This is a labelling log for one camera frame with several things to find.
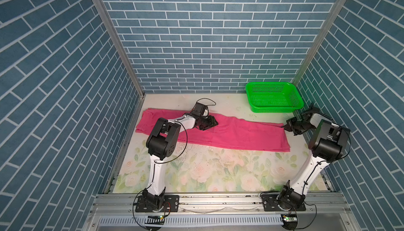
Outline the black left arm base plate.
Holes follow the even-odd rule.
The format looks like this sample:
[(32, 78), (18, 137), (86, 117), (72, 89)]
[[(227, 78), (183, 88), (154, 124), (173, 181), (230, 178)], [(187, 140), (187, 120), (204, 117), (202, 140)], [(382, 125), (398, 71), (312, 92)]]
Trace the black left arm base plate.
[(136, 213), (163, 213), (178, 212), (178, 195), (148, 195), (139, 196), (135, 203)]

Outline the aluminium front rail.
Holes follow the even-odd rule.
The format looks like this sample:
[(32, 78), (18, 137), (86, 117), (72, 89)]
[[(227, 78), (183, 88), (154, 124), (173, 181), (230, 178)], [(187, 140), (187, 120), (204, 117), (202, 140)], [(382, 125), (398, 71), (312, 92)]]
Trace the aluminium front rail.
[[(170, 216), (179, 214), (267, 214), (260, 193), (177, 193), (178, 212), (168, 212)], [(136, 214), (135, 194), (98, 194), (90, 210), (90, 216)], [(310, 192), (306, 196), (306, 211), (301, 214), (342, 214), (350, 213), (342, 193)]]

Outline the aluminium left corner post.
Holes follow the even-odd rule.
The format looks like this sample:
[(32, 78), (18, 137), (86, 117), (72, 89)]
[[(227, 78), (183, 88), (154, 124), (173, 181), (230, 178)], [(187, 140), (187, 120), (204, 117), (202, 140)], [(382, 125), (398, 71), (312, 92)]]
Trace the aluminium left corner post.
[(125, 52), (125, 49), (124, 49), (124, 47), (122, 45), (120, 37), (117, 34), (117, 31), (116, 31), (116, 29), (115, 29), (115, 27), (113, 25), (113, 22), (112, 22), (109, 14), (108, 14), (108, 11), (106, 9), (106, 6), (105, 6), (103, 0), (92, 0), (92, 2), (94, 4), (96, 10), (98, 11), (98, 14), (99, 14), (99, 16), (100, 16), (100, 18), (102, 20), (102, 23), (104, 24), (104, 26), (106, 28), (106, 31), (108, 32), (108, 34), (109, 34), (109, 36), (111, 38), (111, 41), (112, 41), (116, 51), (118, 52), (118, 54), (119, 54), (119, 56), (120, 56), (120, 58), (121, 58), (121, 60), (123, 62), (123, 65), (124, 65), (127, 73), (129, 74), (129, 77), (130, 77), (130, 79), (131, 79), (137, 93), (139, 94), (141, 99), (143, 99), (144, 96), (145, 96), (145, 93), (142, 90), (142, 87), (141, 87), (141, 85), (140, 85), (140, 83), (138, 81), (138, 78), (137, 78), (134, 70), (133, 70), (133, 67), (132, 67), (132, 65), (130, 63), (130, 60), (129, 60), (128, 56), (127, 56), (127, 53)]

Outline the floral table mat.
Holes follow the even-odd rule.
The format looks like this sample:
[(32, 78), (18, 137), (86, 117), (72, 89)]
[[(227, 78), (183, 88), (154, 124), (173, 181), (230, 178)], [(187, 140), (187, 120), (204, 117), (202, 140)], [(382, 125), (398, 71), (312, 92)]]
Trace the floral table mat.
[[(148, 94), (142, 111), (149, 108), (191, 110), (197, 102), (209, 104), (214, 113), (254, 122), (284, 123), (290, 113), (254, 113), (246, 94)], [(290, 152), (228, 150), (191, 143), (178, 143), (169, 158), (165, 174), (166, 191), (183, 192), (259, 192), (277, 191), (292, 179), (308, 157), (303, 136), (286, 134)], [(145, 146), (148, 136), (133, 133), (113, 193), (138, 193), (149, 179), (150, 157)]]

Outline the green plastic basket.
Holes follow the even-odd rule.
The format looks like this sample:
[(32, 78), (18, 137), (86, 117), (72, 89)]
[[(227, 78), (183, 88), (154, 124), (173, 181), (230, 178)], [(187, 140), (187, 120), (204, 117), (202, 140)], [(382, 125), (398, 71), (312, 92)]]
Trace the green plastic basket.
[(296, 87), (287, 82), (251, 82), (246, 94), (254, 113), (292, 113), (304, 107)]

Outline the aluminium corner post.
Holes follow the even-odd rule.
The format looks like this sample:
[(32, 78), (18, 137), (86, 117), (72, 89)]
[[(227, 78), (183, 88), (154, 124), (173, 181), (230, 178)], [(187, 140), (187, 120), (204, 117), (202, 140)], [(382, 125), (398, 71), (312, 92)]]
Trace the aluminium corner post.
[(141, 85), (140, 85), (140, 83), (138, 81), (138, 78), (137, 78), (134, 70), (133, 70), (133, 67), (132, 67), (132, 65), (130, 63), (130, 60), (129, 60), (128, 56), (127, 56), (127, 53), (125, 52), (125, 49), (124, 49), (124, 47), (122, 45), (120, 37), (117, 34), (117, 31), (116, 31), (116, 29), (115, 29), (115, 27), (113, 25), (113, 22), (112, 22), (109, 14), (108, 14), (108, 11), (106, 9), (106, 6), (105, 6), (103, 0), (92, 0), (92, 2), (94, 4), (96, 10), (98, 11), (98, 14), (99, 14), (99, 16), (100, 16), (100, 18), (102, 20), (102, 23), (104, 24), (104, 26), (106, 28), (106, 31), (108, 32), (108, 34), (109, 34), (109, 36), (111, 38), (111, 41), (112, 41), (116, 51), (118, 52), (118, 54), (119, 54), (119, 56), (120, 56), (120, 58), (121, 58), (121, 60), (123, 62), (123, 65), (124, 65), (127, 73), (129, 74), (129, 77), (130, 77), (130, 79), (131, 79), (137, 93), (139, 94), (141, 99), (143, 99), (144, 96), (145, 96), (145, 93), (142, 90), (142, 87), (141, 87)]
[(321, 44), (323, 43), (326, 35), (330, 31), (331, 26), (333, 25), (334, 21), (336, 20), (338, 14), (342, 10), (346, 1), (347, 0), (336, 0), (335, 3), (332, 5), (326, 19), (324, 20), (324, 22), (320, 28), (319, 33), (316, 35), (316, 37), (312, 43), (312, 46), (310, 47), (310, 49), (308, 50), (308, 52), (306, 54), (305, 59), (303, 60), (300, 68), (296, 72), (296, 75), (292, 81), (292, 84), (294, 86), (297, 86), (299, 84), (299, 82), (301, 81), (301, 79), (303, 78), (305, 72), (309, 68), (314, 56), (318, 52)]

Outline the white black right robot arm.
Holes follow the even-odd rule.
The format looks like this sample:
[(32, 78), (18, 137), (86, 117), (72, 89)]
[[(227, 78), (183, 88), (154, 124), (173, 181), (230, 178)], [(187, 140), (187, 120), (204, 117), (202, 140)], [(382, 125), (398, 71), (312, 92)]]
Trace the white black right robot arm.
[(330, 163), (344, 157), (350, 130), (336, 124), (331, 117), (311, 103), (308, 110), (301, 112), (300, 119), (287, 120), (285, 131), (295, 136), (314, 130), (308, 149), (309, 154), (303, 166), (292, 180), (283, 186), (277, 197), (278, 206), (285, 210), (296, 210), (303, 206), (309, 187), (319, 173)]

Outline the pink long pants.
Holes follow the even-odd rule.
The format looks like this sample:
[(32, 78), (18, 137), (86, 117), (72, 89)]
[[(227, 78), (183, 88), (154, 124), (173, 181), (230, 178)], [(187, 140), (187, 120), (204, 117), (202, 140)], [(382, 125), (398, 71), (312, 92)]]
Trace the pink long pants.
[(290, 145), (281, 124), (250, 122), (236, 117), (214, 113), (218, 125), (201, 131), (181, 132), (178, 140), (191, 144), (231, 150), (290, 152)]

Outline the aluminium right corner post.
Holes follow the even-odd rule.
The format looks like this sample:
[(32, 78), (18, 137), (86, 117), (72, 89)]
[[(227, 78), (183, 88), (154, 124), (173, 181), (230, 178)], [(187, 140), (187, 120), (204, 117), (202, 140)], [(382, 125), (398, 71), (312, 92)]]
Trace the aluminium right corner post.
[(306, 54), (305, 59), (303, 60), (300, 68), (296, 72), (296, 75), (292, 81), (292, 84), (294, 86), (297, 86), (299, 84), (299, 82), (301, 81), (301, 79), (303, 78), (305, 72), (309, 68), (314, 56), (318, 52), (321, 44), (323, 43), (326, 35), (330, 31), (331, 26), (333, 25), (334, 21), (336, 20), (338, 14), (342, 10), (346, 1), (347, 0), (336, 0), (335, 3), (332, 5), (326, 19), (324, 20), (324, 22), (320, 28), (319, 33), (316, 35), (316, 37), (312, 43), (312, 46), (310, 47), (310, 49), (308, 50), (308, 52)]

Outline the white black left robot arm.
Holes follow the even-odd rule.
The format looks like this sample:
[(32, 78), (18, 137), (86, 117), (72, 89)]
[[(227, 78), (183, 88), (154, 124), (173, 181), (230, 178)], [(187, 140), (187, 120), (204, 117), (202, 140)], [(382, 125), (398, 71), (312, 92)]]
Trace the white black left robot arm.
[(209, 130), (218, 125), (216, 119), (209, 114), (209, 106), (196, 102), (190, 112), (174, 119), (160, 117), (154, 125), (146, 141), (150, 157), (150, 173), (148, 184), (141, 192), (145, 205), (157, 212), (165, 205), (164, 174), (166, 164), (175, 160), (167, 160), (176, 149), (181, 132), (197, 128)]

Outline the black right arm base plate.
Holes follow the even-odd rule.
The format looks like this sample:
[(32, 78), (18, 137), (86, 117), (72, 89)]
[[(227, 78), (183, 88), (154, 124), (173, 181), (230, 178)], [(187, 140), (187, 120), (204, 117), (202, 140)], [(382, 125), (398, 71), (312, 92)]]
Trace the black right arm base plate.
[(304, 212), (306, 211), (305, 204), (297, 205), (295, 201), (289, 198), (283, 197), (280, 199), (279, 194), (275, 193), (264, 193), (260, 195), (262, 199), (262, 204), (265, 212), (276, 212), (276, 211), (297, 211)]

